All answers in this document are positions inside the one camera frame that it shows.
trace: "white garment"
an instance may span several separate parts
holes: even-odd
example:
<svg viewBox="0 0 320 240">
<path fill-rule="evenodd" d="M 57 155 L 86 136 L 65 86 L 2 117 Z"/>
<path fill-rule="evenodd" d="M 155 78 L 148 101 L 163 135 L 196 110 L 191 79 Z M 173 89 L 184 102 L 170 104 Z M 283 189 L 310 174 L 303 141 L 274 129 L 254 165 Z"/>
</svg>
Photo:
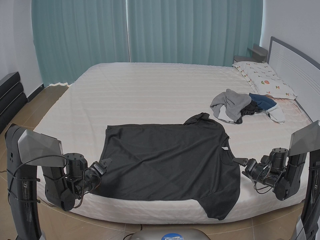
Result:
<svg viewBox="0 0 320 240">
<path fill-rule="evenodd" d="M 270 114 L 271 120 L 278 122 L 279 124 L 283 124 L 286 120 L 286 117 L 281 109 L 281 107 L 276 104 L 272 108 L 265 110 L 266 114 Z"/>
<path fill-rule="evenodd" d="M 224 106 L 224 105 L 220 108 L 220 113 L 218 115 L 218 119 L 225 121 L 227 123 L 234 123 L 234 121 L 230 117 L 227 116 L 226 106 Z"/>
</svg>

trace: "mattress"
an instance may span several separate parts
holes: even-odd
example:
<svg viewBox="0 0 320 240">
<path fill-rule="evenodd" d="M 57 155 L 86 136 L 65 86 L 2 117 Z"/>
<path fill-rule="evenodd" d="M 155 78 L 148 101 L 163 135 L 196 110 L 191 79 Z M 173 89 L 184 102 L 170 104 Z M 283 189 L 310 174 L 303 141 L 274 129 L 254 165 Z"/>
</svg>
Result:
<svg viewBox="0 0 320 240">
<path fill-rule="evenodd" d="M 238 93 L 253 92 L 241 73 L 232 67 L 98 64 L 72 84 L 34 131 L 61 140 L 64 153 L 81 153 L 90 165 L 99 161 L 107 125 L 183 124 L 201 112 L 209 113 L 210 118 L 217 120 L 210 104 L 227 88 Z M 244 116 L 240 125 L 219 121 L 230 136 L 235 157 L 260 161 L 272 148 L 288 148 L 291 134 L 310 124 L 294 101 L 277 99 L 276 102 L 286 116 L 283 125 L 273 122 L 264 113 Z M 38 178 L 41 179 L 38 195 L 46 200 L 40 167 Z M 222 221 L 208 218 L 196 200 L 130 201 L 87 194 L 82 205 L 72 212 L 100 220 L 138 224 L 232 222 L 301 202 L 305 198 L 307 182 L 308 168 L 305 166 L 298 193 L 279 201 L 272 191 L 256 193 L 250 179 L 241 175 L 239 199 Z"/>
</svg>

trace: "curtain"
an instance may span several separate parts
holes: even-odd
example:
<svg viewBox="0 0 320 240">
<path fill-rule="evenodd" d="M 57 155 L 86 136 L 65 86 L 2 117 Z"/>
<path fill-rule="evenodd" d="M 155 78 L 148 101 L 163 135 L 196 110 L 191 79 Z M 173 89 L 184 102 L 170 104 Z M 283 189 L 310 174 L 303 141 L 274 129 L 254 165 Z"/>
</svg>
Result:
<svg viewBox="0 0 320 240">
<path fill-rule="evenodd" d="M 263 0 L 128 0 L 132 62 L 231 66 L 260 43 Z"/>
<path fill-rule="evenodd" d="M 32 0 L 32 28 L 45 86 L 73 83 L 102 62 L 129 62 L 126 0 Z"/>
</svg>

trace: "gray garment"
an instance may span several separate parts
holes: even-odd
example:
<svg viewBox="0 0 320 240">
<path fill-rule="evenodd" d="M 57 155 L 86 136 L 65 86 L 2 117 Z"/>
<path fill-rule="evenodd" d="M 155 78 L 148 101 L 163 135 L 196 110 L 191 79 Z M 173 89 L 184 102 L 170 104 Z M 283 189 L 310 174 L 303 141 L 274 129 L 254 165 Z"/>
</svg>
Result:
<svg viewBox="0 0 320 240">
<path fill-rule="evenodd" d="M 224 105 L 226 115 L 233 121 L 237 121 L 241 117 L 240 111 L 250 103 L 251 97 L 248 94 L 226 89 L 212 100 L 210 107 L 213 110 L 213 115 L 218 118 L 220 109 Z"/>
</svg>

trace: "pile of clothes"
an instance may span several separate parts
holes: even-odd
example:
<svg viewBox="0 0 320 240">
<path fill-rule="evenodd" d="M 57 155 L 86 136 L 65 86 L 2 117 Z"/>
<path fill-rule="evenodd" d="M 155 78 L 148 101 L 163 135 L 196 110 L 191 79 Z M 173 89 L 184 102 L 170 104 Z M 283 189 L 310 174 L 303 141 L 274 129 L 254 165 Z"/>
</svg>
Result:
<svg viewBox="0 0 320 240">
<path fill-rule="evenodd" d="M 227 123 L 242 124 L 242 117 L 264 112 L 273 121 L 283 124 L 286 120 L 281 107 L 264 95 L 236 93 L 233 90 L 218 94 L 210 105 L 213 115 Z"/>
</svg>

